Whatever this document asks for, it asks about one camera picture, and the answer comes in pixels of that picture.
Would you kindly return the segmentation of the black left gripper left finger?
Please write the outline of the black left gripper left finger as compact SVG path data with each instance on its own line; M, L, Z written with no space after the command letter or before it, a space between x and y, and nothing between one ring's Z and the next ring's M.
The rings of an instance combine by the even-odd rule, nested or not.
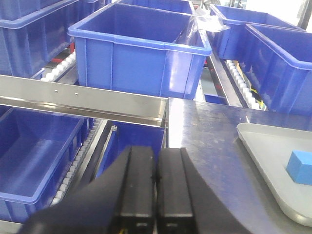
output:
M154 164L152 148L124 149L101 176L59 203L31 215L19 233L153 233Z

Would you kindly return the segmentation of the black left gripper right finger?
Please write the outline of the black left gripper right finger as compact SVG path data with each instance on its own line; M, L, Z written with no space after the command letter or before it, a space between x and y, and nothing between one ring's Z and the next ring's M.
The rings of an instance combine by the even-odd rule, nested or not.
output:
M157 165L157 230L160 234L268 234L253 194L232 180L206 180L186 148L165 148Z

